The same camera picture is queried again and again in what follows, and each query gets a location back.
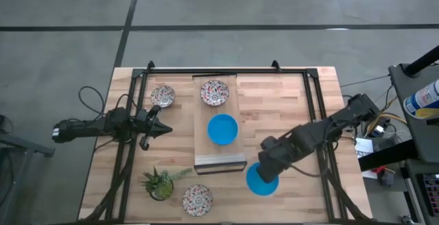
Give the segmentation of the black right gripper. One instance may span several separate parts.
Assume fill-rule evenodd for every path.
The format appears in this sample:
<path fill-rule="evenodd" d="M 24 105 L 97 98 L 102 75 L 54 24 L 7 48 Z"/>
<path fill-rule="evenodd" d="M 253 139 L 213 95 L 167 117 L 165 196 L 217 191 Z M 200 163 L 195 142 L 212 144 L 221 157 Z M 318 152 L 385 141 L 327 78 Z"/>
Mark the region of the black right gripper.
<path fill-rule="evenodd" d="M 272 182 L 292 164 L 292 145 L 287 139 L 265 138 L 258 153 L 257 173 L 265 183 Z"/>

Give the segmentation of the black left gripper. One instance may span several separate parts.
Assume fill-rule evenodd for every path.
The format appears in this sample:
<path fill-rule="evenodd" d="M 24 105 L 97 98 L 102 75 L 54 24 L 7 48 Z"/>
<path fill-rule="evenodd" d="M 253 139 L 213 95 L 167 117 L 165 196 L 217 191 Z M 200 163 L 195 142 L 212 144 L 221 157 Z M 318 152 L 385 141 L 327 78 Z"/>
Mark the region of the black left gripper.
<path fill-rule="evenodd" d="M 158 114 L 161 107 L 153 105 L 149 110 L 140 110 L 134 118 L 133 129 L 135 132 L 144 134 L 140 140 L 140 147 L 142 150 L 148 150 L 150 137 L 156 138 L 161 135 L 170 133 L 173 129 L 164 123 L 160 122 Z"/>

